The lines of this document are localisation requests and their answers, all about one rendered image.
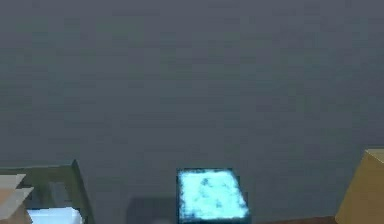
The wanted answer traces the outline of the tan wooden cabinet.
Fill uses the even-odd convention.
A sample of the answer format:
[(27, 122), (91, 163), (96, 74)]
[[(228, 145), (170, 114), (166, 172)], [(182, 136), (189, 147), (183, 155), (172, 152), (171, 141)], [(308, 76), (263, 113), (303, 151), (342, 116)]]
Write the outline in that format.
[(367, 149), (335, 215), (337, 224), (384, 224), (384, 149)]

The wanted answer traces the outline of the white pillow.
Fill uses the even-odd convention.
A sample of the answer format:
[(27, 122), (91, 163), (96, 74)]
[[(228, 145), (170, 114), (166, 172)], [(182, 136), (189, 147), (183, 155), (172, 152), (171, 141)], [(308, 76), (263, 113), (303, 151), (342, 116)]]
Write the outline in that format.
[(72, 207), (28, 210), (32, 224), (84, 224), (80, 212)]

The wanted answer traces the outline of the brown cardboard box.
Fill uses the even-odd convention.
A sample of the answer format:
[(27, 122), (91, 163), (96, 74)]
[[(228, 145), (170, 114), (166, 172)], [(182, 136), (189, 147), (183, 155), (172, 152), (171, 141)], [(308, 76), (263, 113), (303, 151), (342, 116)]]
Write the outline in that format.
[(25, 174), (0, 175), (0, 224), (32, 224), (25, 200), (33, 187), (19, 188)]

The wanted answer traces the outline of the dark green bed frame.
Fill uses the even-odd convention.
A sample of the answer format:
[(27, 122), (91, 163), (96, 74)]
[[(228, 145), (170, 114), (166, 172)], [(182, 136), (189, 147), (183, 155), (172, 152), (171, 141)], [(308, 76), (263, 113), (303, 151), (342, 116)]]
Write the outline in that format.
[(84, 224), (96, 224), (78, 162), (59, 165), (0, 167), (0, 175), (25, 174), (22, 187), (33, 187), (26, 208), (31, 210), (73, 207)]

